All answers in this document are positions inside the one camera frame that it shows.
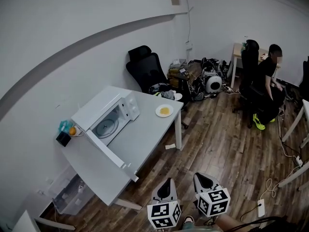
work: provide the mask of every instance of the desk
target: desk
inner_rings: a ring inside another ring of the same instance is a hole
[[[296,119],[294,120],[293,124],[291,125],[291,127],[289,128],[289,130],[287,131],[287,133],[284,135],[284,137],[282,138],[282,141],[285,142],[287,140],[287,138],[291,135],[292,131],[295,129],[296,125],[299,123],[301,117],[303,116],[303,114],[306,114],[307,117],[307,122],[309,122],[309,102],[303,100],[303,107],[301,108],[300,112],[298,113]],[[309,134],[308,136],[303,140],[302,144],[300,145],[301,148],[303,148],[305,146],[305,144],[309,142]],[[298,169],[294,174],[292,174],[290,177],[288,177],[286,180],[282,181],[278,187],[284,187],[286,184],[290,183],[292,180],[296,179],[297,177],[299,177],[303,172],[305,172],[307,169],[309,169],[309,161],[300,169]],[[303,188],[309,186],[309,182],[307,182],[306,184],[302,185],[301,187],[299,187],[298,190],[302,190]]]
[[[241,59],[241,48],[242,48],[242,44],[234,43],[234,49],[233,49],[234,64],[233,64],[233,74],[232,74],[231,88],[234,87],[237,59]],[[264,49],[259,50],[259,63],[263,61],[261,59],[261,56],[263,54],[268,54],[268,51],[264,50]],[[273,75],[273,77],[275,79],[277,78],[277,69],[279,69],[279,68],[280,68],[280,65],[277,64],[277,68],[276,68],[275,73]]]
[[[40,232],[40,229],[35,221],[59,229],[75,230],[75,227],[71,225],[53,222],[40,217],[32,218],[26,210],[15,224],[12,232]]]
[[[176,148],[182,147],[181,108],[182,102],[173,101],[134,91],[140,115],[130,121],[110,142],[108,148],[125,163],[131,163],[131,169],[138,171],[160,140],[175,121]],[[173,114],[162,118],[155,109],[162,104],[173,107]],[[121,168],[117,167],[101,150],[94,147],[83,136],[72,138],[62,152],[78,175],[92,191],[107,205],[116,203],[133,209],[141,206],[118,199],[119,194],[130,182]]]

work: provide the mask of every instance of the wooden floor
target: wooden floor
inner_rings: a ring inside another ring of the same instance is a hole
[[[236,219],[253,209],[266,190],[269,178],[277,184],[295,167],[291,158],[285,157],[278,136],[277,121],[267,125],[265,131],[255,126],[247,128],[245,112],[232,113],[238,106],[238,95],[220,93],[215,99],[195,102],[183,114],[190,122],[183,130],[183,151],[165,150],[165,145],[175,142],[173,126],[166,133],[157,149],[137,174],[137,183],[131,182],[121,198],[143,206],[140,211],[118,205],[107,207],[94,197],[76,216],[56,214],[59,222],[74,225],[79,232],[146,232],[152,229],[147,220],[147,204],[153,188],[167,177],[175,180],[178,198],[181,200],[182,217],[192,215],[201,225],[206,219],[200,217],[193,201],[193,175],[196,172],[216,177],[231,195],[230,215]],[[286,101],[283,133],[292,124],[296,114],[294,105]],[[305,119],[296,127],[287,144],[299,150],[302,139],[307,135]],[[309,144],[302,150],[303,160],[309,158]],[[309,171],[284,188],[277,189],[275,198],[266,193],[266,216],[288,216],[298,222],[309,218],[309,188],[299,192],[297,187],[309,180]],[[54,219],[54,209],[45,218]],[[257,211],[243,218],[250,222],[257,219]]]

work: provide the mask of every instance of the man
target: man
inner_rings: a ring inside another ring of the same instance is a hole
[[[253,81],[253,86],[264,93],[264,96],[259,101],[263,112],[253,115],[256,127],[262,131],[265,130],[265,125],[268,122],[275,121],[275,117],[279,113],[279,107],[283,104],[285,98],[281,85],[272,77],[277,64],[281,63],[281,61],[281,48],[276,44],[272,44],[269,47],[268,58],[258,65]]]
[[[215,218],[215,223],[220,227],[221,230],[223,231],[228,231],[234,227],[237,227],[239,225],[243,225],[242,222],[239,222],[227,214],[222,214],[219,215],[217,218]],[[249,232],[252,230],[253,227],[247,226],[245,228],[241,228],[237,230],[237,232]],[[218,232],[216,229],[208,227],[196,227],[194,225],[194,219],[192,216],[186,216],[183,220],[183,229],[181,232]]]

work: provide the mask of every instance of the microwave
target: microwave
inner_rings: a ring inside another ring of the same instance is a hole
[[[108,149],[108,144],[129,121],[134,121],[139,115],[131,90],[108,86],[71,118],[92,144],[137,181],[138,177],[130,170],[130,163],[125,163]]]

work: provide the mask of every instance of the chair backrest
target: chair backrest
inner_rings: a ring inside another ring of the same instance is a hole
[[[240,89],[251,85],[253,82],[259,61],[259,49],[259,44],[256,41],[247,40],[246,49],[241,53],[244,78],[241,82]]]
[[[129,51],[130,62],[126,69],[138,82],[143,93],[148,93],[149,88],[157,83],[167,83],[162,71],[159,57],[152,53],[145,45]]]
[[[305,100],[309,100],[309,56],[308,61],[303,63],[303,80],[299,85],[300,94]]]

